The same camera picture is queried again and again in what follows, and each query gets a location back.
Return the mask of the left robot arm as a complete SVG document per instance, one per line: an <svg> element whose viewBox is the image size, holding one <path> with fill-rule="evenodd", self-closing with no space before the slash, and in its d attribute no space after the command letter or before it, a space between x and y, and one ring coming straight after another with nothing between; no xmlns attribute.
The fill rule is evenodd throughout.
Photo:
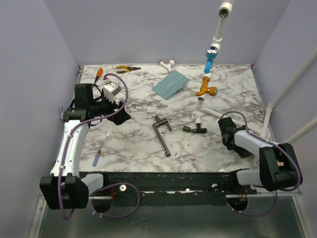
<svg viewBox="0 0 317 238"><path fill-rule="evenodd" d="M40 180L40 189L50 209L83 209L92 193L104 196L109 192L110 184L102 174L80 178L79 164L91 119L109 116L111 122L121 125L131 118L124 102L115 102L120 90L118 83L108 82L101 96L94 98L92 84L75 85L74 100L63 113L64 133L54 167L48 177Z"/></svg>

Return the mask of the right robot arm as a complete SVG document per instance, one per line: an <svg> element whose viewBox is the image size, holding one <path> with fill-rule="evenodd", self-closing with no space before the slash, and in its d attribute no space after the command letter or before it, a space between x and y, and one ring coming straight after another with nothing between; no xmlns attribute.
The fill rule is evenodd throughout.
<svg viewBox="0 0 317 238"><path fill-rule="evenodd" d="M303 182L294 149L289 143L278 144L265 140L248 130L237 127L231 117L218 121L222 143L241 158L256 156L257 169L236 171L236 177L228 181L228 189L239 194L247 185L265 188L268 191L297 189Z"/></svg>

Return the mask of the small white pipe elbow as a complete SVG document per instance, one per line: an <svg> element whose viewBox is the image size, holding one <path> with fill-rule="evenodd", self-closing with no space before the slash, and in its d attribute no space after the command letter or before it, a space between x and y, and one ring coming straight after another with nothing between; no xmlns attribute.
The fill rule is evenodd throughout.
<svg viewBox="0 0 317 238"><path fill-rule="evenodd" d="M194 120L195 124L202 124L201 117L197 114L192 114L192 119Z"/></svg>

